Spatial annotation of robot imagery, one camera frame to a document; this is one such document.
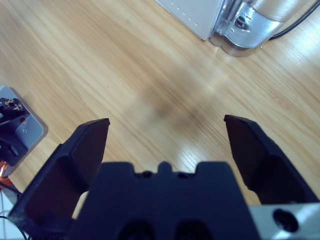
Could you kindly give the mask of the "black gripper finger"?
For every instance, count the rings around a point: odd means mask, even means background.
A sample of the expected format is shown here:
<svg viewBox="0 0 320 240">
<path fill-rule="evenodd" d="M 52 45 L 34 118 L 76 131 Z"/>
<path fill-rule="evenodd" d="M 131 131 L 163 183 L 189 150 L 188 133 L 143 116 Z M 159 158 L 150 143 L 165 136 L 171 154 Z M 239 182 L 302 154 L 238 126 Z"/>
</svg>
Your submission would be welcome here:
<svg viewBox="0 0 320 240">
<path fill-rule="evenodd" d="M 65 240 L 78 201 L 102 163 L 109 125 L 108 118 L 79 125 L 37 172 L 8 219 L 34 240 Z"/>
<path fill-rule="evenodd" d="M 232 157 L 247 188 L 261 204 L 319 201 L 281 148 L 253 120 L 225 115 Z"/>
</svg>

